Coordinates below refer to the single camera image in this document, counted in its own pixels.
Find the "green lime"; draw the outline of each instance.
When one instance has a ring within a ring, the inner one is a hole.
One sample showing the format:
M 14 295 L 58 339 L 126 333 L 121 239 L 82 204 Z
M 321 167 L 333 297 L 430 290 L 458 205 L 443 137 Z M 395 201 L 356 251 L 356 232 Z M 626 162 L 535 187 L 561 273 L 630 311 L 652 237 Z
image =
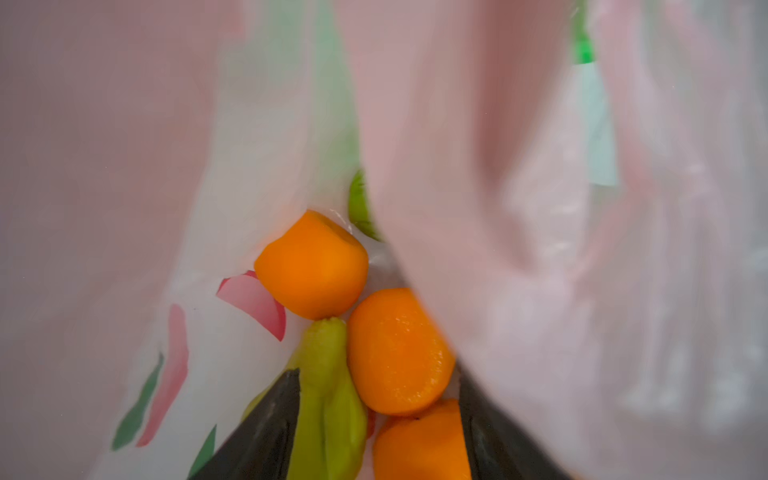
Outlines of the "green lime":
M 366 178 L 362 170 L 358 170 L 349 185 L 349 221 L 365 235 L 382 242 L 379 231 L 368 211 L 368 194 L 366 193 Z

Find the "translucent plastic bag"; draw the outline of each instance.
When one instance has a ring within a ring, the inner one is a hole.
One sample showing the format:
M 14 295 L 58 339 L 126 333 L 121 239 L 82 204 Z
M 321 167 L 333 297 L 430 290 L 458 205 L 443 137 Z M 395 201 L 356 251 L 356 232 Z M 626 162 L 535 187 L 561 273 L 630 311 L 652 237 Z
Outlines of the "translucent plastic bag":
M 557 108 L 530 108 L 531 78 L 563 78 L 556 7 L 365 23 L 372 3 L 342 26 L 373 211 L 487 393 L 586 478 L 762 478 L 765 2 L 590 2 L 621 178 L 601 205 L 582 153 L 547 137 Z

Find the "orange fruit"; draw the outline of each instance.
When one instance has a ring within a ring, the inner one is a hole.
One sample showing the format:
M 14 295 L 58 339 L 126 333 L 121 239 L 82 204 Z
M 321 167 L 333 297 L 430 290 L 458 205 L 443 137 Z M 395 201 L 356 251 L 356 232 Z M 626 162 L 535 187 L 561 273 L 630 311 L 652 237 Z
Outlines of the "orange fruit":
M 458 401 L 389 419 L 373 443 L 373 474 L 376 480 L 469 480 Z
M 455 358 L 410 289 L 372 294 L 352 312 L 347 328 L 349 371 L 371 409 L 409 415 L 445 391 Z
M 307 319 L 339 316 L 355 304 L 368 278 L 368 253 L 351 233 L 307 210 L 253 264 L 264 288 Z

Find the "pink petal print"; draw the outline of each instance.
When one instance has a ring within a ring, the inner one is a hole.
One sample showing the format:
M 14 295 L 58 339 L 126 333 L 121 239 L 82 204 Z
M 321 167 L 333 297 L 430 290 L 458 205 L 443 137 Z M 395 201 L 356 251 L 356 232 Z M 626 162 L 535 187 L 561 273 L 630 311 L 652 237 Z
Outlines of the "pink petal print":
M 266 291 L 254 272 L 225 278 L 216 296 L 243 310 L 276 339 L 283 341 L 286 334 L 286 309 Z
M 168 413 L 168 409 L 178 396 L 184 380 L 187 379 L 189 358 L 186 315 L 184 309 L 174 303 L 170 306 L 170 313 L 168 314 L 168 364 L 163 370 L 160 386 L 157 388 L 157 394 L 152 401 L 147 426 L 144 427 L 144 433 L 136 442 L 137 447 L 148 445 L 160 428 L 165 414 Z

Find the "orange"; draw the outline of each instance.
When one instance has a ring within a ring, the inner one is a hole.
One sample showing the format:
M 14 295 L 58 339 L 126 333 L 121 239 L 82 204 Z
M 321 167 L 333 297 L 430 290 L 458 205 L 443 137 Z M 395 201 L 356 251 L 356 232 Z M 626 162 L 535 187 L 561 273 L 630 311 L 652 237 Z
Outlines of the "orange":
M 410 289 L 380 290 L 348 322 L 347 362 L 364 403 L 409 415 L 436 401 L 456 361 Z
M 392 417 L 373 443 L 376 480 L 470 480 L 458 401 L 415 418 Z
M 307 319 L 339 316 L 355 304 L 368 277 L 368 253 L 351 233 L 308 210 L 266 246 L 253 264 L 264 288 Z

